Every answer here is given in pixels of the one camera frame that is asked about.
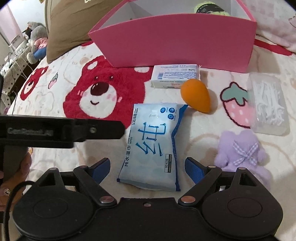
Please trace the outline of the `person's left hand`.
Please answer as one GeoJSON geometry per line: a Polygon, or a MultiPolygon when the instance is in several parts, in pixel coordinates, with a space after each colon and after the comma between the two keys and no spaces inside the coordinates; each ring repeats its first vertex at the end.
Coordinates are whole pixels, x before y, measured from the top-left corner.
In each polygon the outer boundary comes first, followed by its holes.
{"type": "Polygon", "coordinates": [[[21,161],[20,166],[16,171],[16,173],[10,179],[8,179],[7,181],[4,181],[1,184],[1,211],[5,210],[9,195],[13,191],[13,189],[16,187],[16,185],[26,180],[32,164],[32,157],[31,157],[32,151],[33,151],[32,148],[29,148],[27,150],[27,153],[24,156],[23,160],[21,161]]]}

